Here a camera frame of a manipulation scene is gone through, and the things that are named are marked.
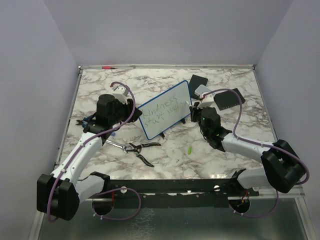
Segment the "blue framed whiteboard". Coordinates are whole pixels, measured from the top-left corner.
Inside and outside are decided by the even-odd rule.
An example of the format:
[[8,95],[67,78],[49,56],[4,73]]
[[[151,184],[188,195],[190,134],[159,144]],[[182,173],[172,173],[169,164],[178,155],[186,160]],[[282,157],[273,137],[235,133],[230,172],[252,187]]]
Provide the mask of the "blue framed whiteboard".
[[186,101],[192,103],[189,82],[183,80],[139,106],[142,111],[139,121],[146,138],[152,140],[188,117],[190,109]]

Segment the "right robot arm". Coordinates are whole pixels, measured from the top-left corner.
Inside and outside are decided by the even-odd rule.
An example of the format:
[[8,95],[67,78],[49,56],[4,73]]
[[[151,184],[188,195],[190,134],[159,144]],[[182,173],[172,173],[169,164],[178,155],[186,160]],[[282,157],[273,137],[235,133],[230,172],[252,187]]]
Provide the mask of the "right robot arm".
[[256,187],[272,187],[288,193],[295,185],[302,184],[302,178],[309,177],[306,166],[287,141],[263,142],[235,136],[222,127],[221,117],[214,107],[194,105],[189,110],[191,121],[198,123],[202,136],[213,149],[238,154],[262,165],[233,175],[236,179],[230,182],[229,189],[234,195],[240,196]]

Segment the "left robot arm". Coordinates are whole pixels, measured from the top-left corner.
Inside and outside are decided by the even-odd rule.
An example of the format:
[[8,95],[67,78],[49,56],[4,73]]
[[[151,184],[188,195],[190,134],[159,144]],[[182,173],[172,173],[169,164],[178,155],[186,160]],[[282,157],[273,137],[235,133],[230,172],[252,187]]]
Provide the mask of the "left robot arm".
[[96,112],[86,121],[75,148],[51,174],[42,174],[37,180],[36,209],[45,213],[49,222],[53,222],[51,217],[69,221],[83,201],[114,192],[110,176],[106,174],[95,171],[84,180],[79,177],[111,133],[126,123],[135,122],[141,114],[133,96],[99,96]]

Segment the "green marker cap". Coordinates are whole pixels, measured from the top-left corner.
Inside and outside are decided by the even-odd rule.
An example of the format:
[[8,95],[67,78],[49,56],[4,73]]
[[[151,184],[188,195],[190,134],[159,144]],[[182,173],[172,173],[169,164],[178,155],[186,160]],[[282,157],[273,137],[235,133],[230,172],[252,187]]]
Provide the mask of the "green marker cap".
[[192,153],[192,147],[190,146],[190,147],[188,148],[187,154],[190,155],[191,153]]

